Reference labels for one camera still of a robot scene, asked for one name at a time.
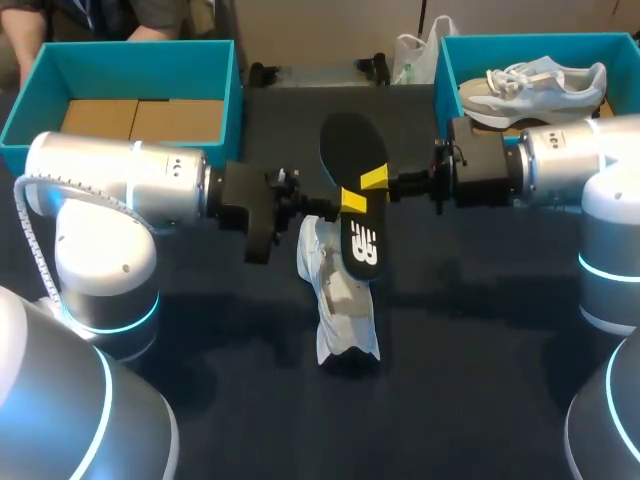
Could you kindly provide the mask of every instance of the plastic bag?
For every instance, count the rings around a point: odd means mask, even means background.
[[[436,18],[426,43],[413,35],[396,39],[393,85],[430,84],[436,77],[440,40],[459,35],[453,20],[446,15]]]

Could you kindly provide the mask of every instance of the insole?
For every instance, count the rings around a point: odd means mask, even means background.
[[[361,190],[360,177],[387,164],[384,141],[364,116],[336,113],[322,126],[320,159],[337,186],[367,199],[366,214],[341,214],[340,243],[347,272],[358,280],[374,280],[388,262],[387,191]]]

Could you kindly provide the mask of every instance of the person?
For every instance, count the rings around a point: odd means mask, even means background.
[[[187,0],[0,0],[4,32],[0,37],[0,90],[7,89],[15,73],[19,85],[24,84],[45,41],[178,39],[184,34],[189,12]],[[7,45],[13,59],[3,49]]]

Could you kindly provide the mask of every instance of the white shoe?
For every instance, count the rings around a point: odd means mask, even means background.
[[[380,360],[369,285],[353,279],[340,254],[340,223],[306,217],[300,227],[298,274],[313,286],[320,323],[316,337],[318,364],[351,347]]]
[[[464,112],[493,128],[509,128],[523,119],[549,124],[582,120],[602,104],[607,91],[607,70],[567,68],[542,57],[505,70],[488,70],[486,78],[460,85]]]

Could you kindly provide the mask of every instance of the white cable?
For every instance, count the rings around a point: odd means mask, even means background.
[[[44,287],[47,290],[47,295],[49,296],[49,298],[51,298],[51,300],[56,304],[56,307],[58,308],[62,308],[60,292],[58,292],[58,289],[53,281],[53,277],[51,276],[51,272],[49,270],[49,267],[47,266],[47,262],[44,258],[44,255],[42,254],[42,249],[40,248],[40,244],[38,243],[35,232],[33,231],[31,220],[29,218],[29,209],[25,200],[26,187],[33,184],[54,185],[67,188],[70,187],[75,190],[87,193],[91,196],[91,200],[87,199],[87,201],[91,201],[91,203],[95,203],[96,205],[109,207],[118,212],[124,213],[125,215],[128,215],[129,217],[139,222],[151,233],[162,233],[161,231],[151,226],[136,212],[131,210],[124,202],[121,202],[117,198],[110,196],[99,188],[94,188],[89,185],[83,185],[82,182],[77,182],[73,179],[53,177],[51,175],[35,174],[22,175],[21,177],[18,177],[13,187],[13,196],[16,202],[18,218],[20,219],[20,224],[22,225],[22,230],[27,239],[27,243],[29,244],[29,248],[31,249],[31,254],[36,261],[36,266],[38,267],[38,271],[40,272],[40,277],[42,278]]]

